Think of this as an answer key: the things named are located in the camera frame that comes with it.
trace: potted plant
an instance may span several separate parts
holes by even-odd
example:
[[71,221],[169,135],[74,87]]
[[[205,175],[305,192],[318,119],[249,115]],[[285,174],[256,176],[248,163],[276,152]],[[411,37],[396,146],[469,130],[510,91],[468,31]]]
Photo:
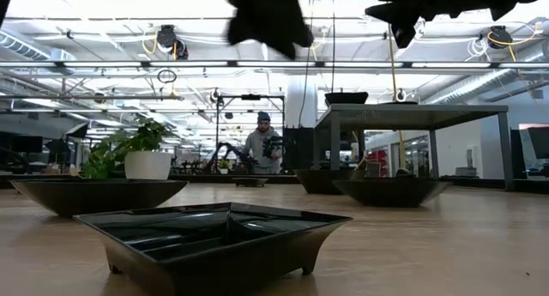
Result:
[[217,168],[220,170],[221,175],[227,175],[231,168],[231,162],[229,162],[229,160],[221,160],[217,165]]
[[101,140],[92,147],[87,162],[82,165],[84,178],[107,179],[115,170],[117,164],[124,162],[127,150],[124,143],[128,136],[120,131]]
[[127,179],[168,179],[172,154],[159,152],[162,138],[173,136],[153,119],[140,120],[137,134],[122,144],[127,154],[124,170]]

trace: black bowl on table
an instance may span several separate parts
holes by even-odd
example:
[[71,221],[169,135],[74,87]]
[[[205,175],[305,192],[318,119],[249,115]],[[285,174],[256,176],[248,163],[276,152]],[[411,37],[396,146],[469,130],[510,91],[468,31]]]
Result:
[[332,104],[364,104],[368,100],[368,93],[331,93],[325,94],[324,97],[327,106]]
[[225,202],[78,215],[101,234],[109,268],[153,295],[240,295],[302,269],[352,218]]
[[335,180],[334,185],[366,206],[417,208],[446,190],[450,183],[402,177]]
[[175,180],[47,179],[13,180],[11,184],[44,208],[62,217],[126,209],[153,208],[186,185]]
[[268,178],[233,178],[232,181],[237,186],[245,186],[245,187],[263,187],[265,186],[265,183],[267,182]]
[[340,195],[332,180],[349,180],[354,170],[294,170],[295,175],[309,194]]

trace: green plant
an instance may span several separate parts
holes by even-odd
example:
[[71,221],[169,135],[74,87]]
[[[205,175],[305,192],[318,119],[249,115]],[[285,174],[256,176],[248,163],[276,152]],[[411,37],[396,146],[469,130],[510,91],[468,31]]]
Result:
[[141,119],[139,125],[134,136],[119,131],[96,144],[91,149],[87,162],[82,166],[84,178],[108,178],[117,165],[124,162],[128,152],[159,150],[162,138],[173,136],[167,127],[153,119]]
[[229,160],[221,160],[217,164],[217,167],[220,169],[229,169],[231,167],[231,162],[229,162]]
[[137,134],[124,144],[128,152],[160,150],[162,138],[174,136],[171,130],[150,118],[141,119],[139,125]]

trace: man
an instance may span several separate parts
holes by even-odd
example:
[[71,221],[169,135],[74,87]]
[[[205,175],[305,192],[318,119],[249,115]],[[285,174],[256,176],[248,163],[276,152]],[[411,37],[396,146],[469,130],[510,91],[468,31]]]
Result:
[[254,166],[255,174],[277,174],[281,169],[282,149],[276,149],[270,154],[270,158],[263,156],[263,141],[272,136],[279,136],[271,127],[271,117],[266,112],[257,114],[257,129],[251,132],[246,139],[242,153],[253,152],[253,158],[257,161]]

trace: beanie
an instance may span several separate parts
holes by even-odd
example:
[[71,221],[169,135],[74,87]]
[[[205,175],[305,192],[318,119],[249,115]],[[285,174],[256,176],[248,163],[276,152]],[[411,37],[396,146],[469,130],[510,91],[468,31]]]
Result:
[[271,117],[268,116],[266,112],[258,112],[257,113],[257,122],[259,121],[271,121]]

